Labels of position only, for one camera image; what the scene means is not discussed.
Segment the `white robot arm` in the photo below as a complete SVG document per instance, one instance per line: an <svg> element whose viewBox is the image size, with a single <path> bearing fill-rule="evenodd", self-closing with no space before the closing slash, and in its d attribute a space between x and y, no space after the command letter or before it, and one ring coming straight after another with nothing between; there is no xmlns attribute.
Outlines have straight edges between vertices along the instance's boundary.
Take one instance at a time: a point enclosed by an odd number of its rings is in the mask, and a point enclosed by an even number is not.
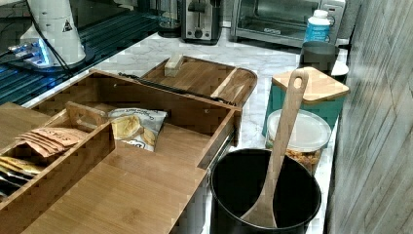
<svg viewBox="0 0 413 234"><path fill-rule="evenodd" d="M31 26L8 52L15 62L38 72L71 72L90 63L95 54L83 45L69 0L24 0Z"/></svg>

